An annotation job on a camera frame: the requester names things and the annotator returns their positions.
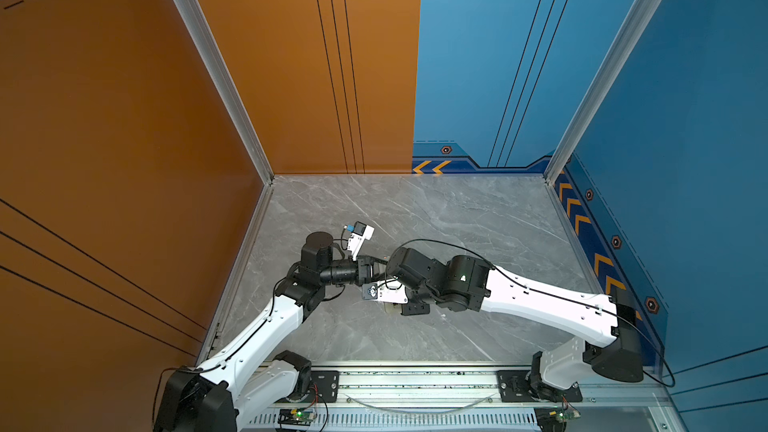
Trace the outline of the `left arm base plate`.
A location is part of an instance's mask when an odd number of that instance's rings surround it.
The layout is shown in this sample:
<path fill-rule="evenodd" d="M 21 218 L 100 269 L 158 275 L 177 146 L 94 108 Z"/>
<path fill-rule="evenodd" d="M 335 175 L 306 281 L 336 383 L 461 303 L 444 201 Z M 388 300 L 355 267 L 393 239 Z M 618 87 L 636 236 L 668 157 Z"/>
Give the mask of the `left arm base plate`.
<path fill-rule="evenodd" d="M 335 403 L 338 399 L 339 382 L 340 372 L 338 370 L 302 372 L 286 400 L 288 402 L 312 402 L 315 396 L 318 396 L 320 402 Z"/>

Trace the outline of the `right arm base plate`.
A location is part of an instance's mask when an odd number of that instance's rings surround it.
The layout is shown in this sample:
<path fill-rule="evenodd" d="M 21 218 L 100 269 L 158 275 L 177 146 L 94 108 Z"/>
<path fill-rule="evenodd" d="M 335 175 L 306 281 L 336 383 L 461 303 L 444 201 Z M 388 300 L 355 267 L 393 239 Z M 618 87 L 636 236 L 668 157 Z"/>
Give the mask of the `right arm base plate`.
<path fill-rule="evenodd" d="M 529 373 L 523 370 L 499 370 L 496 372 L 497 388 L 503 403 L 551 402 L 580 403 L 583 401 L 577 384 L 566 390 L 546 385 L 535 388 L 530 384 Z"/>

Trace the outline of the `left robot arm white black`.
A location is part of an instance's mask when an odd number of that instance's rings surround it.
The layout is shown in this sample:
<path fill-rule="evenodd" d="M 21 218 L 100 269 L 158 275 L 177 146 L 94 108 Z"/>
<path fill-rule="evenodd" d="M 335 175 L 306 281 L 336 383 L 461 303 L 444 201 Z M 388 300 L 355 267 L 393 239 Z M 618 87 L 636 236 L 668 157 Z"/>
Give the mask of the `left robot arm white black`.
<path fill-rule="evenodd" d="M 278 400 L 304 398 L 310 360 L 275 349 L 326 301 L 327 286 L 382 279 L 384 260 L 360 252 L 373 231 L 358 223 L 344 228 L 345 240 L 309 234 L 264 310 L 219 352 L 196 367 L 175 369 L 158 388 L 153 430 L 242 431 Z"/>

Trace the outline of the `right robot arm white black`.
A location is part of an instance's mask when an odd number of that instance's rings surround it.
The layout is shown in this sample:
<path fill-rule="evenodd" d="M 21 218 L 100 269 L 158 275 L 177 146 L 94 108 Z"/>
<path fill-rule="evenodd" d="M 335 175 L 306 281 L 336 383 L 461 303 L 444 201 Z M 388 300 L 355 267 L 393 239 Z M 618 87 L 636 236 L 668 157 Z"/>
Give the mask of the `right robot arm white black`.
<path fill-rule="evenodd" d="M 398 246 L 386 267 L 387 277 L 404 286 L 410 303 L 517 316 L 572 335 L 571 342 L 534 356 L 530 380 L 536 390 L 564 390 L 590 373 L 640 382 L 649 375 L 643 348 L 664 357 L 637 326 L 631 300 L 620 290 L 589 294 L 516 276 L 467 247 L 442 263 L 412 245 Z"/>

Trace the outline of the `beige remote control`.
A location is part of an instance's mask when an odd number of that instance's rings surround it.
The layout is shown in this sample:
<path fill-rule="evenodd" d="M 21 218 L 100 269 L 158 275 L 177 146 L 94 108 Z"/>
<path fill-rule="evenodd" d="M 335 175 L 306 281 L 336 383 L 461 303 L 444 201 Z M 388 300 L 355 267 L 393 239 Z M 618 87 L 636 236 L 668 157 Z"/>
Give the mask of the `beige remote control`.
<path fill-rule="evenodd" d="M 402 312 L 402 306 L 400 304 L 384 303 L 384 310 L 390 315 L 400 315 Z"/>

